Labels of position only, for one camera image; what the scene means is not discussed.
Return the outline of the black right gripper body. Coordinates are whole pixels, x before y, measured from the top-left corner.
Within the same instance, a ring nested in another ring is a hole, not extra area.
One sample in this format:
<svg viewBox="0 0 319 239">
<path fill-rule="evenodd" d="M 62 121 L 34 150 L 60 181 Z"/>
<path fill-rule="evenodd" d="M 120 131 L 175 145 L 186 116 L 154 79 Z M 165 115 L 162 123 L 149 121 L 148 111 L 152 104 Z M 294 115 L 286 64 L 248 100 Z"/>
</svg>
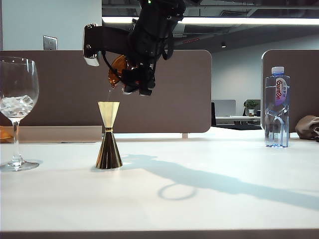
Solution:
<svg viewBox="0 0 319 239">
<path fill-rule="evenodd" d="M 141 14 L 129 33 L 129 62 L 136 67 L 148 67 L 155 65 L 160 57 L 168 60 L 173 55 L 173 30 L 178 21 L 178 14 Z"/>
</svg>

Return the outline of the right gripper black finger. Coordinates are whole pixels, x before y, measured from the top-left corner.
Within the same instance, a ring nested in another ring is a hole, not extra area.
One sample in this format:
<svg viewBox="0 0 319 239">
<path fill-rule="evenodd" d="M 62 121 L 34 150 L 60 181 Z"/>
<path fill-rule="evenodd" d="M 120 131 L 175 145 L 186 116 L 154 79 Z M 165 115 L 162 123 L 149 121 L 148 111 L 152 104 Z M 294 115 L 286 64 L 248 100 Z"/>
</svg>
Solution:
<svg viewBox="0 0 319 239">
<path fill-rule="evenodd" d="M 139 89 L 139 69 L 122 70 L 122 83 L 124 86 L 124 94 L 129 95 Z"/>
<path fill-rule="evenodd" d="M 151 67 L 140 67 L 139 94 L 150 96 L 155 87 L 155 73 Z"/>
</svg>

